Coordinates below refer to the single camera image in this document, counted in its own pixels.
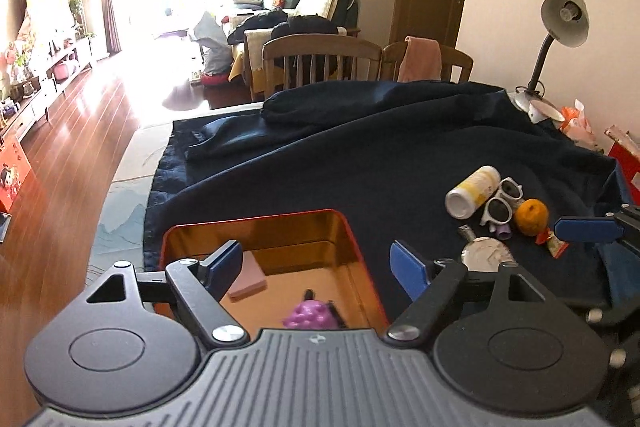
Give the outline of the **orange tangerine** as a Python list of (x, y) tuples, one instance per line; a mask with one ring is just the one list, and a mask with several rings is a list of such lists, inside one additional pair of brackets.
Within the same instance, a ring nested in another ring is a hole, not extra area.
[(549, 210), (539, 199), (526, 199), (513, 213), (513, 219), (520, 232), (534, 237), (548, 228)]

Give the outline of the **pink rectangular block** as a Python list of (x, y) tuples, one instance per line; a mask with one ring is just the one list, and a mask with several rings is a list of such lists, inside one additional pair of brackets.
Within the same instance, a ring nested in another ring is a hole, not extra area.
[(251, 251), (244, 251), (240, 274), (231, 284), (228, 297), (232, 301), (239, 301), (264, 291), (267, 279), (264, 271)]

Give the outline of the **round silver tin lid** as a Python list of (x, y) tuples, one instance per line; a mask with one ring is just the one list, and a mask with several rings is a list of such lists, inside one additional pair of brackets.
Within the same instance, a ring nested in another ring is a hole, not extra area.
[(504, 262), (514, 262), (514, 258), (498, 239), (477, 237), (463, 248), (462, 263), (473, 272), (497, 272)]

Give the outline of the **silver nail clipper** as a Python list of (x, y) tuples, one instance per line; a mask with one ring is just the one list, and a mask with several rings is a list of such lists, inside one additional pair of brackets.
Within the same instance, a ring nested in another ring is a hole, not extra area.
[(468, 243), (473, 243), (475, 241), (476, 235), (469, 225), (460, 225), (458, 231)]

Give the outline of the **white yellow lotion bottle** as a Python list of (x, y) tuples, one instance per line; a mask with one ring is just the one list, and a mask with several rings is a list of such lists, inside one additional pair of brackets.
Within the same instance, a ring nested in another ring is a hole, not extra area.
[(445, 196), (445, 208), (451, 217), (469, 219), (497, 191), (500, 173), (492, 166), (476, 169)]

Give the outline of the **purple spiky massage ball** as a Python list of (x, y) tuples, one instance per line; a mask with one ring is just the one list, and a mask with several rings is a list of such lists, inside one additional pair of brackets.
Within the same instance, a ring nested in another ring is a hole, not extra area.
[(303, 329), (325, 331), (339, 329), (338, 321), (327, 303), (319, 300), (304, 300), (299, 303), (288, 317), (282, 321), (286, 329)]

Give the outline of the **dark navy blue cloth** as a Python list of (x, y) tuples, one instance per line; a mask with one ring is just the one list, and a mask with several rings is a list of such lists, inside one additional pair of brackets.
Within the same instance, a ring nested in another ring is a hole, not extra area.
[(277, 93), (258, 110), (176, 121), (146, 208), (143, 265), (158, 268), (175, 225), (334, 209), (397, 317), (409, 300), (390, 273), (390, 245), (456, 257), (462, 239), (445, 197), (483, 166), (555, 219), (600, 216), (629, 200), (615, 159), (533, 124), (500, 88), (329, 81)]

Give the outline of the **red gift box on floor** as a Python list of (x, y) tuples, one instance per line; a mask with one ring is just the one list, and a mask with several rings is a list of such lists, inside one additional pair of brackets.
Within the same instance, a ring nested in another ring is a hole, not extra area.
[(14, 135), (7, 136), (1, 144), (0, 168), (0, 208), (2, 212), (9, 212), (21, 184), (32, 171), (23, 147)]

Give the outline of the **pink towel on chair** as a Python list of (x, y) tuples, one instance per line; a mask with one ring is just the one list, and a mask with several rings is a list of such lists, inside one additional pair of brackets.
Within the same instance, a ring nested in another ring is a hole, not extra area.
[(398, 72), (399, 82), (441, 80), (442, 52), (436, 40), (407, 36), (406, 52)]

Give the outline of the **white plastic bag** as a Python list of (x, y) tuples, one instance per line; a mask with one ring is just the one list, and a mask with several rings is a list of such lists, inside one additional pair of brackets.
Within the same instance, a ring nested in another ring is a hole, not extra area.
[(228, 74), (232, 66), (231, 46), (212, 14), (205, 11), (191, 30), (191, 39), (201, 47), (206, 75)]

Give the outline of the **wooden dining chair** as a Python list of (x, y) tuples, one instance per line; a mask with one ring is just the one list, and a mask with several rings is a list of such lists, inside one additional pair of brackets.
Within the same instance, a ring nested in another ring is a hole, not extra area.
[(307, 84), (375, 81), (382, 48), (368, 40), (333, 34), (297, 34), (271, 39), (262, 47), (264, 98)]

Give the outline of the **long tv cabinet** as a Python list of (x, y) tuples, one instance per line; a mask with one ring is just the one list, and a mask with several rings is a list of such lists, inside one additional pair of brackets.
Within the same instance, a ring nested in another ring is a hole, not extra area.
[(23, 98), (17, 102), (16, 112), (2, 122), (1, 141), (10, 135), (22, 141), (40, 120), (49, 122), (53, 104), (66, 95), (78, 77), (93, 68), (92, 51), (92, 38), (85, 37), (49, 56), (44, 73), (21, 85)]

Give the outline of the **potted green plant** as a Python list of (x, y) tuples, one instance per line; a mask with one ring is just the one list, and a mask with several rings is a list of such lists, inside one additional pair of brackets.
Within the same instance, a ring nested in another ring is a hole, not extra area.
[(68, 7), (73, 15), (76, 38), (91, 37), (92, 32), (87, 29), (85, 0), (68, 0)]

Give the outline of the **white frame sunglasses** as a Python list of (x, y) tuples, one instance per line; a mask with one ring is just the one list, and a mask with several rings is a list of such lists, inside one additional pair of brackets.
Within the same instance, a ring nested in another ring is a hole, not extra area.
[(523, 189), (512, 178), (500, 181), (496, 194), (492, 195), (485, 204), (481, 225), (495, 225), (502, 227), (513, 218), (514, 211), (524, 202)]

